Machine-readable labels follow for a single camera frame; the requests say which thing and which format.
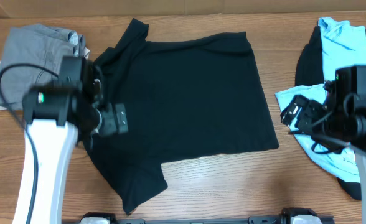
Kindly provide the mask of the black t-shirt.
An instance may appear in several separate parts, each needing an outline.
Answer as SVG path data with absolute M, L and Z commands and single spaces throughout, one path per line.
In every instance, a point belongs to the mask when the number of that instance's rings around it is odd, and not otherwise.
M 148 31 L 133 19 L 95 60 L 105 101 L 125 108 L 128 130 L 85 149 L 125 213 L 166 190 L 165 162 L 279 146 L 244 32 L 150 42 Z

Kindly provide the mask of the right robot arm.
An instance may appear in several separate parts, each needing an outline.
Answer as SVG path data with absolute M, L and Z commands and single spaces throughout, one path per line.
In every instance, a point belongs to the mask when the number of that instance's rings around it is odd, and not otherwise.
M 294 124 L 295 134 L 310 136 L 327 153 L 345 148 L 355 152 L 362 194 L 362 221 L 366 223 L 366 66 L 340 68 L 326 81 L 323 103 L 294 95 L 281 112 L 281 122 Z

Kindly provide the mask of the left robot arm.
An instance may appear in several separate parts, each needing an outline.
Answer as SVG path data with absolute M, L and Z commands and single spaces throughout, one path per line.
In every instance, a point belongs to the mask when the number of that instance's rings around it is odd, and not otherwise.
M 22 100 L 25 156 L 13 223 L 61 223 L 75 145 L 128 131 L 123 104 L 103 100 L 103 74 L 83 57 L 64 57 L 59 74 Z

